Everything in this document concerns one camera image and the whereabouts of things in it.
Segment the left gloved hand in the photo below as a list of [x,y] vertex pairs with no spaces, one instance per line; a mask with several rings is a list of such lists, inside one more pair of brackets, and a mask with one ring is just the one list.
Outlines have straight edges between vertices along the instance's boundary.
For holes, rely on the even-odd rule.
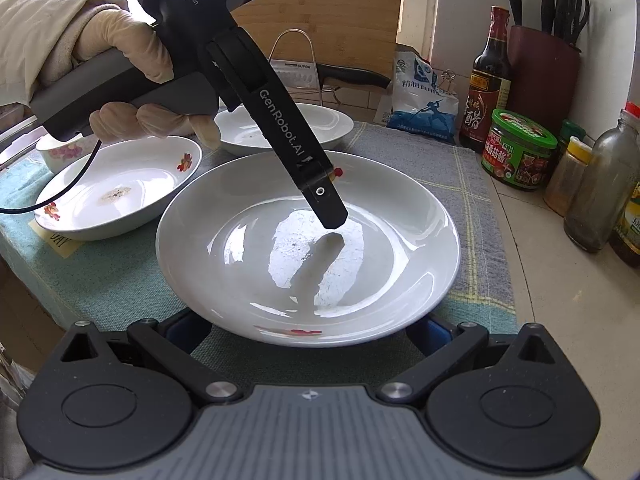
[[[157,34],[124,10],[98,12],[84,27],[73,48],[73,58],[87,62],[115,48],[150,81],[163,84],[174,76],[167,49]],[[218,127],[209,116],[179,115],[157,104],[135,107],[109,102],[89,117],[96,137],[105,144],[156,136],[195,134],[201,144],[214,150],[220,144]]]

